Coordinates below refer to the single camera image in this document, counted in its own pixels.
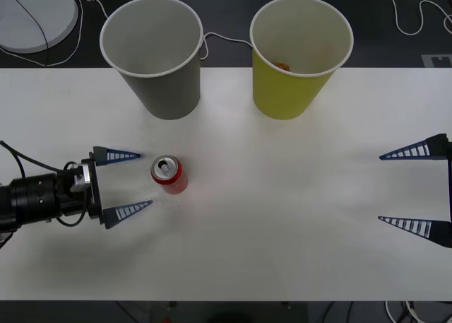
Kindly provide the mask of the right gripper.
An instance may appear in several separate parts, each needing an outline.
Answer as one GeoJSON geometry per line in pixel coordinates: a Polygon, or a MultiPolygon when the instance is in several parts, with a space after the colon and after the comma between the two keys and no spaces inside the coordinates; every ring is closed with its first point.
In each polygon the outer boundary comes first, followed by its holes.
{"type": "MultiPolygon", "coordinates": [[[[446,134],[437,134],[417,143],[398,148],[379,157],[380,160],[447,160],[448,205],[452,222],[452,142],[446,134]]],[[[379,216],[378,219],[393,227],[422,237],[442,247],[451,248],[451,222],[418,218],[379,216]]]]}

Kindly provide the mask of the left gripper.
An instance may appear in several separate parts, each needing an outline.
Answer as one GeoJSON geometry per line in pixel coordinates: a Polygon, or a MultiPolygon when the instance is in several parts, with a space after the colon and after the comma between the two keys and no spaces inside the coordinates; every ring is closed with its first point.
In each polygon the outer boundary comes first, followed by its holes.
{"type": "Polygon", "coordinates": [[[64,174],[57,174],[57,177],[62,178],[63,187],[57,222],[64,227],[74,228],[80,225],[83,219],[89,218],[98,220],[100,225],[105,225],[109,230],[152,205],[153,200],[147,199],[102,210],[96,167],[140,157],[141,154],[131,151],[94,146],[88,158],[82,159],[80,163],[67,162],[63,168],[64,174]]]}

